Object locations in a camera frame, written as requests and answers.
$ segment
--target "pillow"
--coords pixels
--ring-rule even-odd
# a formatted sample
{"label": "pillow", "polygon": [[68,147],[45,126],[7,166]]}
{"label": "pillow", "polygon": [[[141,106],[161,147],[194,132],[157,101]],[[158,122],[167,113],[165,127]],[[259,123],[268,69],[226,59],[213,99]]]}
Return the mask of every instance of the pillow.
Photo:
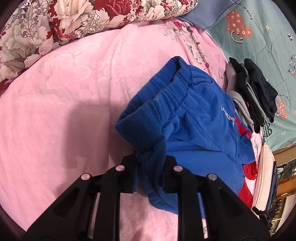
{"label": "pillow", "polygon": [[259,210],[266,209],[271,187],[273,167],[274,155],[268,145],[264,144],[260,154],[258,175],[253,199],[253,206]]}
{"label": "pillow", "polygon": [[134,21],[180,16],[198,0],[24,0],[0,33],[0,90],[51,50]]}

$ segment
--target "folded clothes pile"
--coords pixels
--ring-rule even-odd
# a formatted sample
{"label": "folded clothes pile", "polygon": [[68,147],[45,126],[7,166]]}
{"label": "folded clothes pile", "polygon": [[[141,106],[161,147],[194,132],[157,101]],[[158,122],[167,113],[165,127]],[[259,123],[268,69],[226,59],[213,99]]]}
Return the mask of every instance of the folded clothes pile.
{"label": "folded clothes pile", "polygon": [[245,184],[245,173],[254,174],[245,168],[255,160],[251,131],[234,110],[214,79],[181,57],[172,58],[132,98],[115,128],[136,151],[153,206],[178,212],[177,195],[162,190],[166,155],[196,175],[215,173],[234,193],[252,198]]}
{"label": "folded clothes pile", "polygon": [[266,81],[259,67],[246,58],[244,64],[229,58],[226,66],[227,94],[233,99],[241,120],[255,133],[280,112],[277,91]]}

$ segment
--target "pink bedsheet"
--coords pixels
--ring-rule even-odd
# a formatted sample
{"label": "pink bedsheet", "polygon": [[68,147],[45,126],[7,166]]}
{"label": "pink bedsheet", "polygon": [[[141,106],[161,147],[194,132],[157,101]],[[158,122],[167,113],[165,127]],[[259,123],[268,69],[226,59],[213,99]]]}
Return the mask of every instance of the pink bedsheet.
{"label": "pink bedsheet", "polygon": [[[169,20],[132,23],[69,43],[9,86],[0,97],[0,203],[12,219],[27,230],[81,174],[105,173],[133,152],[114,123],[174,56],[204,69],[225,89],[220,48],[206,32]],[[177,216],[152,207],[141,190],[124,194],[120,236],[177,240]]]}

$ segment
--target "blue sweatshirt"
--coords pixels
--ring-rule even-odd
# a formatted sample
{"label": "blue sweatshirt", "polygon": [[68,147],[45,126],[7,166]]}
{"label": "blue sweatshirt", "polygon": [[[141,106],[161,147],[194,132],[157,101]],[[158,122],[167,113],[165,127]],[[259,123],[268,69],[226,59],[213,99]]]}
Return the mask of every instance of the blue sweatshirt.
{"label": "blue sweatshirt", "polygon": [[181,57],[172,58],[132,98],[115,128],[136,150],[139,177],[150,203],[178,213],[176,194],[162,190],[165,156],[192,173],[215,173],[233,192],[243,182],[243,164],[255,160],[250,130],[232,99],[212,77]]}

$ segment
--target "floral quilt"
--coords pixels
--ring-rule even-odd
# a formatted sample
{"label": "floral quilt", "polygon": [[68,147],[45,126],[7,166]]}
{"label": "floral quilt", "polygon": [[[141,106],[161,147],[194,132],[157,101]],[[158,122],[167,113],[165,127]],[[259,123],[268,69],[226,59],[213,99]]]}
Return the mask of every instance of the floral quilt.
{"label": "floral quilt", "polygon": [[53,49],[131,22],[167,19],[198,0],[24,0],[0,32],[0,91]]}

